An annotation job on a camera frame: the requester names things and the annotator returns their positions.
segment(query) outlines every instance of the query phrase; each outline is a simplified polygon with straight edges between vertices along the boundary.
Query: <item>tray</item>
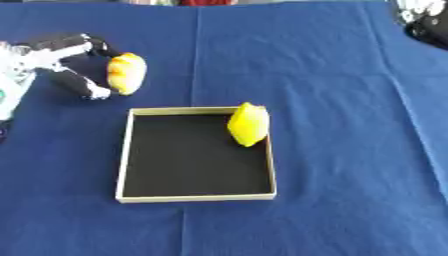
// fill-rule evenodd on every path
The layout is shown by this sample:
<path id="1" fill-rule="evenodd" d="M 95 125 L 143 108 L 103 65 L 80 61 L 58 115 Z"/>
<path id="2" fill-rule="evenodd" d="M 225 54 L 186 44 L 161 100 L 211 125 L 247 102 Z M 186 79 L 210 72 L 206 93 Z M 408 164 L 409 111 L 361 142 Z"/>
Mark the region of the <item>tray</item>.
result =
<path id="1" fill-rule="evenodd" d="M 227 130 L 236 107 L 131 109 L 116 199 L 122 203 L 269 200 L 270 137 L 245 148 Z"/>

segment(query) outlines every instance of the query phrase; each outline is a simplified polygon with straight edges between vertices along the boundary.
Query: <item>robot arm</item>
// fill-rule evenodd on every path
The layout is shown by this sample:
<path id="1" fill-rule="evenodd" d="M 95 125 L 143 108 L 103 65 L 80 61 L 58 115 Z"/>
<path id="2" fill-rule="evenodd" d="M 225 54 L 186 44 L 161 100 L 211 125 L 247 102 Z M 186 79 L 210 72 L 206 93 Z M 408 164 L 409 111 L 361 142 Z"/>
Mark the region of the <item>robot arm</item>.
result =
<path id="1" fill-rule="evenodd" d="M 61 60 L 77 55 L 111 58 L 108 83 L 98 86 L 89 78 L 64 67 Z M 130 95 L 142 84 L 146 63 L 137 55 L 121 54 L 98 37 L 87 34 L 61 35 L 16 45 L 0 41 L 0 142 L 6 136 L 14 109 L 36 78 L 46 70 L 53 80 L 88 99 L 106 99 L 113 94 Z"/>
<path id="2" fill-rule="evenodd" d="M 413 23 L 426 15 L 435 16 L 445 8 L 445 0 L 389 0 L 390 5 L 403 25 Z"/>
<path id="3" fill-rule="evenodd" d="M 65 58 L 84 54 L 98 54 L 109 58 L 121 55 L 104 40 L 87 34 L 77 34 L 56 36 L 19 45 L 30 49 L 23 57 L 23 61 L 20 62 L 22 63 L 21 69 L 47 70 L 56 84 L 83 98 L 106 99 L 113 94 L 111 89 L 98 86 L 89 78 L 60 63 L 60 60 Z"/>

